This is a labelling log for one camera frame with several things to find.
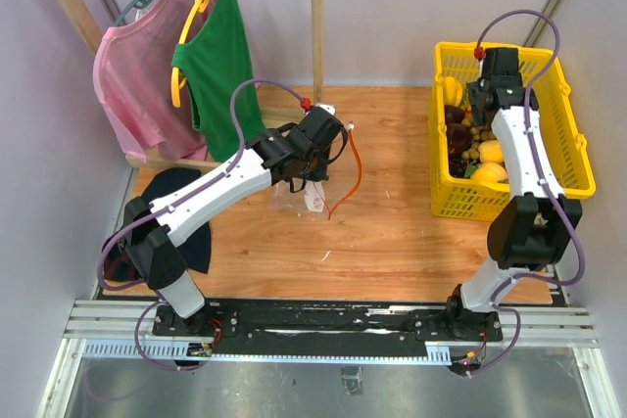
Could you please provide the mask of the clear zip top bag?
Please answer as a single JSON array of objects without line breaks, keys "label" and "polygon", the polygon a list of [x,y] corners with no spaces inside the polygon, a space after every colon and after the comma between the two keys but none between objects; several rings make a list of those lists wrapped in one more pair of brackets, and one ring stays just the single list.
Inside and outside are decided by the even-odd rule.
[{"label": "clear zip top bag", "polygon": [[345,140],[346,149],[351,151],[354,162],[349,164],[349,168],[356,172],[355,182],[351,187],[341,182],[307,181],[302,192],[292,194],[287,183],[279,183],[270,191],[267,208],[295,216],[297,219],[330,220],[332,215],[347,203],[362,185],[362,156],[357,146],[355,124],[352,121],[346,125],[345,134],[346,137],[340,135],[335,138],[332,147],[340,147],[341,141]]}]

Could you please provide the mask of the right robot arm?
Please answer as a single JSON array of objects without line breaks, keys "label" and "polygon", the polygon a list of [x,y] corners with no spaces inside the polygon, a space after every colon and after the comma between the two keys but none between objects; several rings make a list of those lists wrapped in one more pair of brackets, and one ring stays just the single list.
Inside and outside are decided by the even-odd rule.
[{"label": "right robot arm", "polygon": [[471,109],[501,145],[509,201],[489,227],[486,260],[447,300],[444,327],[457,340],[485,332],[518,281],[540,279],[542,269],[561,260],[583,213],[553,173],[539,103],[531,82],[522,78],[517,49],[477,49],[476,54],[481,71],[471,84]]}]

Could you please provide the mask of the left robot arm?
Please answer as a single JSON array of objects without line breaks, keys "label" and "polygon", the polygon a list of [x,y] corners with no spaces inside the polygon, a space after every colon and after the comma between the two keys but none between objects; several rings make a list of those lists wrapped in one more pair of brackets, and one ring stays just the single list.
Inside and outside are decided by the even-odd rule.
[{"label": "left robot arm", "polygon": [[348,131],[333,106],[314,105],[298,123],[267,128],[233,157],[185,187],[124,209],[124,248],[141,279],[175,312],[186,334],[210,323],[205,298],[178,248],[201,226],[248,196],[277,183],[320,181],[334,162],[331,146]]}]

